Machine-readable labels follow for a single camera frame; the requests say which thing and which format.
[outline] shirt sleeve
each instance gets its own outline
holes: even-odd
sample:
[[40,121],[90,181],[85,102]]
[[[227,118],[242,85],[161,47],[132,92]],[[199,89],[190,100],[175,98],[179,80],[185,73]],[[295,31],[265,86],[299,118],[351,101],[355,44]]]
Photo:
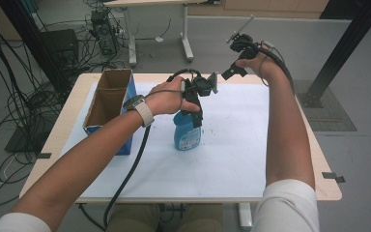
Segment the shirt sleeve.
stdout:
[[267,186],[257,206],[253,228],[255,232],[319,231],[315,190],[298,180]]
[[23,213],[9,213],[0,218],[0,232],[50,232],[40,218]]

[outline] white watch strap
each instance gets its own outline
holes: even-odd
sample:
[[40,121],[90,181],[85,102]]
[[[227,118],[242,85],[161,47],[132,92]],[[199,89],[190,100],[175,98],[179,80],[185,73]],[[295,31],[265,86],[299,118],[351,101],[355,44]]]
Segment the white watch strap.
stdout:
[[149,125],[152,124],[152,122],[155,121],[153,118],[153,112],[150,110],[149,106],[143,101],[140,104],[138,104],[135,109],[140,114],[140,116],[143,118],[143,127],[147,128]]

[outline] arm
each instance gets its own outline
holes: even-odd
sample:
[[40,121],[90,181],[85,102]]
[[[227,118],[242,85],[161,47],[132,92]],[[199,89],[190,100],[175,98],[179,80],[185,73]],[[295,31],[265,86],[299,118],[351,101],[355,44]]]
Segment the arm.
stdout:
[[264,54],[236,65],[260,73],[270,86],[270,120],[267,142],[267,186],[285,179],[296,179],[315,189],[309,140],[300,109],[288,78]]
[[[181,77],[164,82],[146,98],[154,115],[177,112],[179,109],[197,111],[199,107],[182,99]],[[116,151],[143,124],[136,110],[122,114],[95,133],[76,144],[57,160],[14,205],[12,212],[36,216],[56,231],[68,208],[91,185]]]

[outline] tape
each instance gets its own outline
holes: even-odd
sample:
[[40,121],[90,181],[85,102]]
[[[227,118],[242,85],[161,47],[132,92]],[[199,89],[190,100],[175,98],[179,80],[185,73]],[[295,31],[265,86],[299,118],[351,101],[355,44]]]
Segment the tape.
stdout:
[[343,176],[337,176],[334,172],[323,172],[322,175],[325,179],[334,179],[336,183],[345,183],[345,178]]
[[51,153],[39,153],[38,154],[38,159],[49,159],[50,156],[52,156]]

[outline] brown cardboard box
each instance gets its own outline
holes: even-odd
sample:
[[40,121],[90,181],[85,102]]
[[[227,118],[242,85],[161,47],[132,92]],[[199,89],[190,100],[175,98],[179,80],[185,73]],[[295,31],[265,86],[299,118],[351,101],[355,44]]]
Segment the brown cardboard box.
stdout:
[[[126,112],[123,103],[136,95],[131,70],[107,70],[101,74],[83,129],[88,135]],[[132,137],[117,152],[129,155]]]

